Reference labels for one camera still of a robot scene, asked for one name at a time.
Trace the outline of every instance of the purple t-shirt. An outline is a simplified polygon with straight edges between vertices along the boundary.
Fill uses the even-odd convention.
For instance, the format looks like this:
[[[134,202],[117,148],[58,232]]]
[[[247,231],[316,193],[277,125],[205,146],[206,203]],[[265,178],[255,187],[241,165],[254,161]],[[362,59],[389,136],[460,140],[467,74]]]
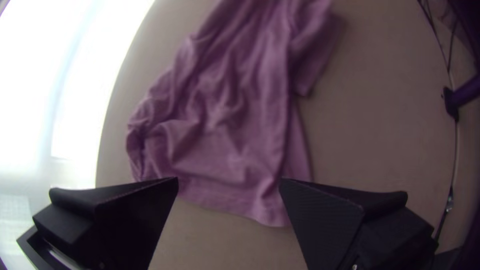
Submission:
[[[177,176],[189,202],[290,224],[279,177],[312,179],[291,95],[307,95],[327,62],[329,6],[220,1],[129,120],[134,179]]]

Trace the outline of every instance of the wire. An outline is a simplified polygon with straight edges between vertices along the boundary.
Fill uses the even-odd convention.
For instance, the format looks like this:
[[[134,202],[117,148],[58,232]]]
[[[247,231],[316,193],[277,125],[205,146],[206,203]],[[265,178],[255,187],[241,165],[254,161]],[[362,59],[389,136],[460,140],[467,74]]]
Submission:
[[[450,48],[448,48],[448,62],[446,65],[446,71],[450,74],[450,69],[452,67],[452,48],[454,46],[454,37],[455,37],[455,30],[457,29],[457,24],[459,22],[459,18],[455,18],[455,22],[453,23],[453,27],[451,29],[451,36],[450,36]]]

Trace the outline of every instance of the table surface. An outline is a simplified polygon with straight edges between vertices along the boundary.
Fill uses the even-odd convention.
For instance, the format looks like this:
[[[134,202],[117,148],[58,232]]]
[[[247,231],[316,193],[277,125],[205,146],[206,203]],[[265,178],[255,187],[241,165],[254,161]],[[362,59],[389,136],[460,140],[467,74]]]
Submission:
[[[213,3],[153,5],[112,93],[98,156],[98,186],[130,181],[126,120]],[[441,98],[450,82],[437,40],[414,0],[336,0],[333,10],[344,21],[339,44],[312,95],[297,100],[314,180],[367,191],[407,191],[407,206],[436,226],[455,151],[455,124]],[[455,237],[442,248],[458,245],[461,236]],[[150,266],[306,268],[291,228],[268,228],[182,200],[173,206]]]

